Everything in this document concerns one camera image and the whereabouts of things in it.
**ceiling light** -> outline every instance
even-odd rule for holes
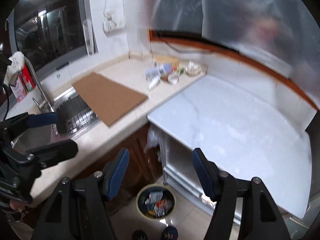
[[[47,13],[47,10],[43,10],[43,11],[39,12],[38,15],[41,16],[41,15],[44,15],[46,13]]]

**white tile floor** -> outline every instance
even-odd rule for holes
[[[136,199],[119,210],[111,217],[111,222],[119,240],[131,240],[135,230],[144,230],[149,240],[159,240],[162,230],[168,226],[175,226],[179,233],[179,240],[202,240],[207,232],[211,216],[203,212],[190,201],[172,189],[177,203],[176,208],[168,218],[151,221],[143,218],[136,209]],[[239,227],[233,226],[229,240],[237,240]]]

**trash bin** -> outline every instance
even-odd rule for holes
[[[150,199],[150,193],[152,194],[154,192],[162,192],[161,201],[156,203],[147,203],[148,201],[146,202],[146,200]],[[136,207],[138,212],[146,219],[159,220],[172,213],[176,202],[175,195],[168,187],[161,184],[150,184],[145,186],[138,193],[136,198]]]

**small bowl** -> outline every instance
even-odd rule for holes
[[[168,82],[172,85],[177,84],[179,81],[179,74],[177,72],[172,72],[168,75]]]
[[[185,68],[185,72],[189,76],[199,75],[199,73],[201,72],[201,65],[198,63],[194,63],[193,61],[190,61],[188,66]]]

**wooden trim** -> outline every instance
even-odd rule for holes
[[[275,72],[274,70],[266,67],[265,65],[256,62],[253,59],[247,58],[246,56],[243,56],[235,51],[232,51],[231,49],[224,49],[221,47],[217,47],[211,44],[205,44],[199,41],[190,41],[185,39],[178,39],[178,38],[169,38],[169,37],[161,37],[159,38],[156,35],[156,32],[153,30],[149,30],[149,39],[151,41],[155,42],[168,42],[168,43],[175,43],[180,44],[188,47],[194,47],[197,49],[204,49],[208,51],[212,51],[218,54],[222,54],[224,56],[230,57],[232,59],[238,60],[240,62],[246,63],[255,69],[258,69],[269,76],[272,76],[276,80],[280,81],[281,83],[285,84],[287,87],[289,87],[292,91],[294,91],[296,94],[298,94],[300,97],[302,97],[304,100],[306,100],[315,110],[319,110],[316,104],[298,87],[292,80],[285,78],[284,76],[280,75],[279,73]]]

